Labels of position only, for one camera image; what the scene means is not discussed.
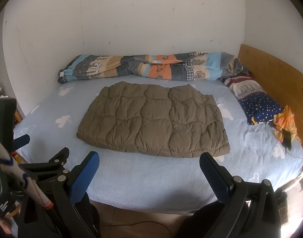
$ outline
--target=round metal bolt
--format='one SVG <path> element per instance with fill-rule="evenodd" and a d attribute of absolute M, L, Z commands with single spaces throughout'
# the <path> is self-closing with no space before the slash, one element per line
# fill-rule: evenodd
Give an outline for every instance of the round metal bolt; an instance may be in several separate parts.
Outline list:
<path fill-rule="evenodd" d="M 242 178 L 240 176 L 234 176 L 233 180 L 236 182 L 242 182 Z"/>
<path fill-rule="evenodd" d="M 267 185 L 267 186 L 270 186 L 270 185 L 271 185 L 271 182 L 270 182 L 269 180 L 267 180 L 267 179 L 265 179 L 265 180 L 263 181 L 263 183 L 264 183 L 265 185 Z"/>
<path fill-rule="evenodd" d="M 65 176 L 59 176 L 59 177 L 58 177 L 58 181 L 64 181 L 65 179 L 66 179 Z"/>

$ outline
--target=floor tile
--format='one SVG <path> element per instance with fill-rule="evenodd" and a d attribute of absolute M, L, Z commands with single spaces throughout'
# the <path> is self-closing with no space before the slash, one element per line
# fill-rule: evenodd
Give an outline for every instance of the floor tile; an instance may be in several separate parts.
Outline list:
<path fill-rule="evenodd" d="M 116 208 L 113 218 L 113 225 L 133 224 L 143 221 L 155 221 L 165 225 L 174 235 L 179 229 L 181 223 L 187 218 L 185 215 L 143 213 L 132 210 Z M 157 223 L 141 223 L 134 226 L 121 226 L 122 229 L 149 232 L 157 234 L 168 234 L 168 230 Z"/>
<path fill-rule="evenodd" d="M 155 234 L 112 227 L 110 238 L 171 238 L 169 234 Z"/>
<path fill-rule="evenodd" d="M 111 231 L 110 226 L 101 226 L 100 227 L 100 232 L 101 232 L 102 238 L 109 238 L 110 237 L 110 231 Z"/>
<path fill-rule="evenodd" d="M 113 220 L 115 207 L 90 200 L 100 214 L 100 225 L 110 225 Z"/>

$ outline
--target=smartphone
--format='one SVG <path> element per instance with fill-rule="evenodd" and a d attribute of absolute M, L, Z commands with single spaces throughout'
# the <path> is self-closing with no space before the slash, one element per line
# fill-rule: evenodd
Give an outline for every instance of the smartphone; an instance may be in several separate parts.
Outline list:
<path fill-rule="evenodd" d="M 292 139 L 291 134 L 289 131 L 283 129 L 283 147 L 287 148 L 288 150 L 292 150 Z"/>

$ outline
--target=navy blue star-patterned pillow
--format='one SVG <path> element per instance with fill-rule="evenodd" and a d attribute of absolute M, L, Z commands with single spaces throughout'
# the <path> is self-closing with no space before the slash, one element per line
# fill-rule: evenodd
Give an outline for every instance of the navy blue star-patterned pillow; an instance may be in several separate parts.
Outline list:
<path fill-rule="evenodd" d="M 284 110 L 255 80 L 245 74 L 222 79 L 222 82 L 237 98 L 249 125 L 271 121 L 275 114 Z"/>

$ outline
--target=wooden bed frame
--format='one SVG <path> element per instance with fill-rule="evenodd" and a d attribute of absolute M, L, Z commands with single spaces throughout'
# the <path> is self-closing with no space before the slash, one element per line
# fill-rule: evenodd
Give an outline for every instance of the wooden bed frame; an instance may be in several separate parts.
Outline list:
<path fill-rule="evenodd" d="M 274 100 L 281 106 L 289 105 L 303 147 L 303 74 L 275 56 L 244 44 L 238 57 Z"/>

